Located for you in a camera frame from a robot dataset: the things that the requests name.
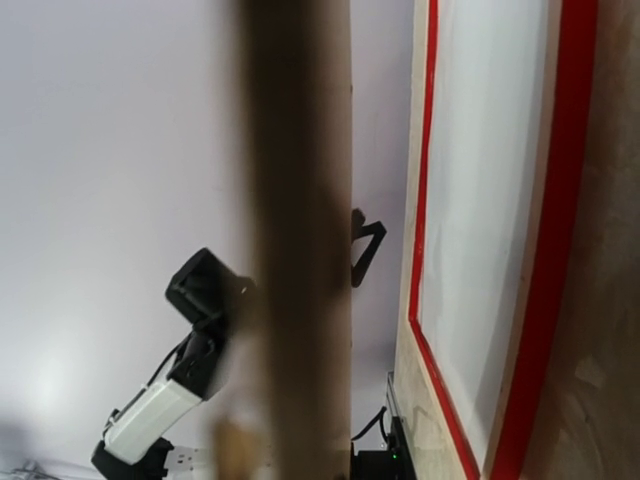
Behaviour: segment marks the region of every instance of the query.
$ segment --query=black clamp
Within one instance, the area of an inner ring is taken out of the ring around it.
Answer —
[[[384,228],[382,222],[377,221],[369,225],[365,225],[366,218],[362,210],[356,208],[351,211],[351,245],[360,238],[373,236],[369,245],[364,250],[355,265],[351,265],[351,287],[358,288],[364,280],[373,257],[375,257],[380,244],[387,234],[387,229]]]

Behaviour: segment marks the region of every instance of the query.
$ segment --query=black cable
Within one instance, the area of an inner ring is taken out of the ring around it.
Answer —
[[[384,439],[384,443],[386,443],[387,445],[389,445],[389,435],[387,435],[387,432],[384,429],[384,412],[382,412],[383,414],[380,415],[380,434],[382,435],[382,438]]]
[[[183,342],[180,342],[178,345],[176,345],[175,347],[173,347],[171,349],[171,351],[167,354],[166,357],[164,357],[164,360],[162,360],[162,363],[158,366],[158,368],[156,369],[155,372],[153,372],[153,375],[151,376],[151,378],[149,379],[149,381],[147,382],[147,387],[150,387],[151,384],[154,382],[154,380],[158,377],[158,375],[160,374],[160,372],[162,371],[162,369],[164,368],[164,366],[167,364],[167,362],[171,359],[171,357],[173,357],[173,355],[175,355],[175,353],[178,351],[178,349],[182,346]]]
[[[353,437],[351,439],[352,442],[355,442],[356,440],[360,440],[362,437],[364,437],[367,432],[369,432],[369,430],[371,430],[371,428],[373,428],[373,426],[376,423],[380,423],[380,430],[383,433],[382,437],[385,439],[385,442],[387,441],[387,434],[384,433],[384,424],[382,423],[382,419],[384,418],[384,413],[387,411],[387,407],[382,407],[380,409],[380,411],[376,414],[375,417],[373,417],[371,419],[371,421],[369,423],[367,423],[367,425],[360,431],[360,433],[358,433],[355,437]]]

